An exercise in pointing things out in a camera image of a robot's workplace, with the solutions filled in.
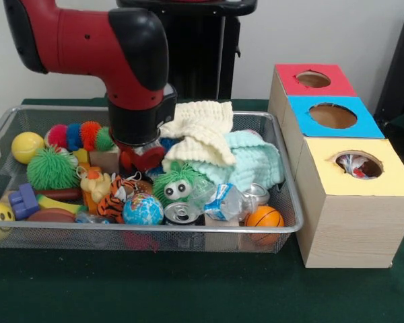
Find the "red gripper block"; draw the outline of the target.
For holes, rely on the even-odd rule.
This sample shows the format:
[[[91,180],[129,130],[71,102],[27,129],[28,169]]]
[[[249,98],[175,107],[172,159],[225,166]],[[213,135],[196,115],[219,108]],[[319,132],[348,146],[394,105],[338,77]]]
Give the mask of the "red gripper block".
[[[128,171],[132,167],[140,172],[154,169],[161,164],[166,154],[159,140],[140,146],[128,146],[123,143],[117,143],[117,146],[120,149],[120,165]]]

